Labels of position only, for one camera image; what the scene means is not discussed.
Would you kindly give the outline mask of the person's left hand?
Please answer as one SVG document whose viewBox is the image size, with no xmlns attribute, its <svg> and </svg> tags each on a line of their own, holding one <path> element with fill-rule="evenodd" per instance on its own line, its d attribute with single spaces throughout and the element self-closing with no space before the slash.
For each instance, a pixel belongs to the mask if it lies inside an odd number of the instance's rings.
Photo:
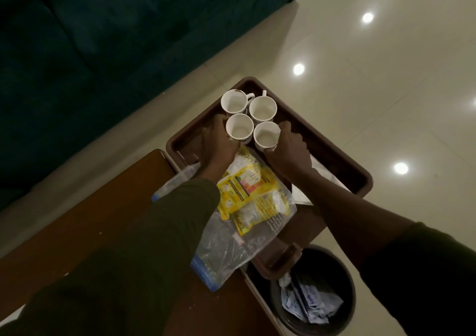
<svg viewBox="0 0 476 336">
<path fill-rule="evenodd" d="M 198 177 L 217 184 L 234 161 L 240 142 L 230 138 L 226 130 L 214 130 L 212 123 L 202 130 Z"/>
</svg>

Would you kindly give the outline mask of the person's right hand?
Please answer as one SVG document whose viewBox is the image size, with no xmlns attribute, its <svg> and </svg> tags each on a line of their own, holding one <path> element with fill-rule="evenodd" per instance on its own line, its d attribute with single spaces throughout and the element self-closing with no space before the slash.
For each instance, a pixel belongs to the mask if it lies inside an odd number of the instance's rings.
<svg viewBox="0 0 476 336">
<path fill-rule="evenodd" d="M 298 184 L 304 176 L 313 170 L 310 152 L 301 134 L 280 136 L 274 150 L 265 150 L 264 154 L 271 167 L 293 184 Z"/>
</svg>

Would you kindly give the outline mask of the white ceramic cup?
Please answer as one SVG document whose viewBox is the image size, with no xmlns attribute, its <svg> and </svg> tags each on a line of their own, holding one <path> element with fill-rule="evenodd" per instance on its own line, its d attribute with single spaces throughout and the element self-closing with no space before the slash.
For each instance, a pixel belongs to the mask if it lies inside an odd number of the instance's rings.
<svg viewBox="0 0 476 336">
<path fill-rule="evenodd" d="M 220 104 L 227 116 L 233 116 L 235 114 L 246 114 L 251 101 L 255 98 L 254 93 L 245 93 L 239 89 L 232 89 L 225 92 L 221 99 Z"/>
<path fill-rule="evenodd" d="M 254 125 L 263 122 L 273 122 L 277 113 L 277 103 L 267 95 L 266 90 L 263 90 L 261 96 L 251 101 L 248 111 Z"/>
<path fill-rule="evenodd" d="M 247 145 L 251 141 L 254 128 L 253 120 L 243 113 L 230 116 L 225 124 L 228 135 L 232 139 L 240 141 L 242 145 Z"/>
<path fill-rule="evenodd" d="M 261 122 L 254 128 L 255 147 L 260 152 L 274 150 L 277 146 L 281 128 L 275 122 Z"/>
</svg>

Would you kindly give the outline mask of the person's right forearm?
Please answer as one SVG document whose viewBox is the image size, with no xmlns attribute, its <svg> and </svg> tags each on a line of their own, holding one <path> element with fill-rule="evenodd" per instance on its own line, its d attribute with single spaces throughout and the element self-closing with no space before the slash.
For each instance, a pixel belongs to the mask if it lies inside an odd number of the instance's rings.
<svg viewBox="0 0 476 336">
<path fill-rule="evenodd" d="M 408 336 L 476 336 L 476 251 L 424 223 L 292 169 L 360 277 Z"/>
</svg>

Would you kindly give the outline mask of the person's left forearm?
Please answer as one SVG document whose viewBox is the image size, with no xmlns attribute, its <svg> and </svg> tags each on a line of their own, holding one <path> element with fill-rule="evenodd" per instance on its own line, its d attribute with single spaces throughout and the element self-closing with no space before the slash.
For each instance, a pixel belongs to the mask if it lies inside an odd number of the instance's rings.
<svg viewBox="0 0 476 336">
<path fill-rule="evenodd" d="M 198 175 L 155 202 L 110 246 L 43 288 L 2 336 L 162 336 L 227 166 Z"/>
</svg>

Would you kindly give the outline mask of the brown plastic tray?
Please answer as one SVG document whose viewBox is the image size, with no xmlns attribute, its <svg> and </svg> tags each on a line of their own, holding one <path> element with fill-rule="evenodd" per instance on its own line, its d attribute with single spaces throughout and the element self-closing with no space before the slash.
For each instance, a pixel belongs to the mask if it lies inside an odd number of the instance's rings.
<svg viewBox="0 0 476 336">
<path fill-rule="evenodd" d="M 232 89 L 252 92 L 256 96 L 261 96 L 262 91 L 266 90 L 267 96 L 277 103 L 276 122 L 289 121 L 292 131 L 302 135 L 311 155 L 349 191 L 360 197 L 370 192 L 373 187 L 371 174 L 313 128 L 257 78 L 242 78 Z M 199 161 L 201 130 L 211 122 L 215 114 L 222 112 L 220 100 L 216 100 L 167 141 L 166 153 L 178 169 Z M 325 228 L 324 220 L 314 207 L 298 205 L 297 212 L 284 229 L 251 262 L 262 277 L 270 281 L 277 280 L 289 272 L 301 258 L 303 249 Z"/>
</svg>

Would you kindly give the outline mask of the yellow printed packet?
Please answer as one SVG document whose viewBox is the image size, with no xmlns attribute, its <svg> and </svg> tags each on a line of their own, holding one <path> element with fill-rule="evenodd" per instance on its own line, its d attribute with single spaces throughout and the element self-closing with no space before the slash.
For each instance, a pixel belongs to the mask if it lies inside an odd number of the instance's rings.
<svg viewBox="0 0 476 336">
<path fill-rule="evenodd" d="M 292 199 L 282 190 L 273 190 L 250 201 L 231 214 L 238 233 L 243 236 L 260 224 L 279 231 L 297 211 Z"/>
<path fill-rule="evenodd" d="M 277 188 L 277 177 L 262 164 L 251 150 L 241 146 L 235 159 L 218 182 L 220 201 L 217 206 L 222 221 L 228 220 L 248 203 Z"/>
</svg>

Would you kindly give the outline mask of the white paper sheet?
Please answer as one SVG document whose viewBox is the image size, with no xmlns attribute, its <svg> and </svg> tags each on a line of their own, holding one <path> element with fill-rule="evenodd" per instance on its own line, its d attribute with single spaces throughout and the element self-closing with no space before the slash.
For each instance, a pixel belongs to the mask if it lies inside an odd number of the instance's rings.
<svg viewBox="0 0 476 336">
<path fill-rule="evenodd" d="M 317 170 L 318 173 L 328 181 L 336 184 L 337 186 L 350 191 L 334 174 L 330 172 L 327 168 L 324 167 L 313 155 L 310 155 L 311 163 L 313 169 Z M 292 183 L 291 193 L 294 199 L 295 204 L 297 205 L 306 205 L 312 206 L 312 201 L 296 186 Z"/>
</svg>

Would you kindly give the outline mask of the clear zip bag blue seal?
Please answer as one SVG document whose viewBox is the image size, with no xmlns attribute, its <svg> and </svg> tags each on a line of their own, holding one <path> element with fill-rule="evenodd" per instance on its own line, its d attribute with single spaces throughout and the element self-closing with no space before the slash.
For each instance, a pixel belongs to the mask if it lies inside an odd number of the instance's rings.
<svg viewBox="0 0 476 336">
<path fill-rule="evenodd" d="M 179 171 L 174 177 L 172 177 L 169 181 L 165 182 L 164 185 L 152 195 L 152 202 L 158 201 L 160 198 L 163 198 L 165 195 L 169 194 L 171 191 L 179 187 L 182 183 L 190 180 L 199 170 L 199 168 L 200 163 L 195 163 L 193 165 L 188 165 L 184 169 Z"/>
<path fill-rule="evenodd" d="M 255 150 L 249 149 L 262 164 L 265 164 Z M 278 177 L 277 181 L 277 188 L 273 190 L 282 190 L 294 201 L 291 191 Z M 272 230 L 267 224 L 260 224 L 241 236 L 231 215 L 228 220 L 222 221 L 216 209 L 205 226 L 191 266 L 209 290 L 216 291 L 236 269 L 251 261 L 270 245 L 287 223 L 279 231 Z"/>
</svg>

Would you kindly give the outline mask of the dark green sofa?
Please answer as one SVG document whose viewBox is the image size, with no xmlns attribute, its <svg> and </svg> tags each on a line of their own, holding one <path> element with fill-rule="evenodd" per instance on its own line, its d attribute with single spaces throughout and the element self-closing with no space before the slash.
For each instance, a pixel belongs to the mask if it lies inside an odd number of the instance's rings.
<svg viewBox="0 0 476 336">
<path fill-rule="evenodd" d="M 293 0 L 0 0 L 0 212 Z"/>
</svg>

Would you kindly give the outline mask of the black round trash bin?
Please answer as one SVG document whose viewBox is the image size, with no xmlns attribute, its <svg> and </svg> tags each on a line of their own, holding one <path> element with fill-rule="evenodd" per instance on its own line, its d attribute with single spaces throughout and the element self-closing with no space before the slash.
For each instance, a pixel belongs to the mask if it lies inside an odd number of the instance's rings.
<svg viewBox="0 0 476 336">
<path fill-rule="evenodd" d="M 302 251 L 302 255 L 290 273 L 306 272 L 319 275 L 330 285 L 344 301 L 338 312 L 329 318 L 329 323 L 323 325 L 306 324 L 289 314 L 281 306 L 281 289 L 278 280 L 270 282 L 270 308 L 277 319 L 290 332 L 298 336 L 338 336 L 353 318 L 356 306 L 356 292 L 352 277 L 343 264 L 329 250 L 317 245 Z"/>
</svg>

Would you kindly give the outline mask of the crumpled white paper waste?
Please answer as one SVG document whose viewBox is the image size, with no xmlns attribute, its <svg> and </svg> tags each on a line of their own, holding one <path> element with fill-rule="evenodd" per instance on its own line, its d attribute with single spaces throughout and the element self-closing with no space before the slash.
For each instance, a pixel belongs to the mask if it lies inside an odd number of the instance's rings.
<svg viewBox="0 0 476 336">
<path fill-rule="evenodd" d="M 278 285 L 283 309 L 306 324 L 329 323 L 329 318 L 344 303 L 319 275 L 306 272 L 286 273 L 278 279 Z"/>
</svg>

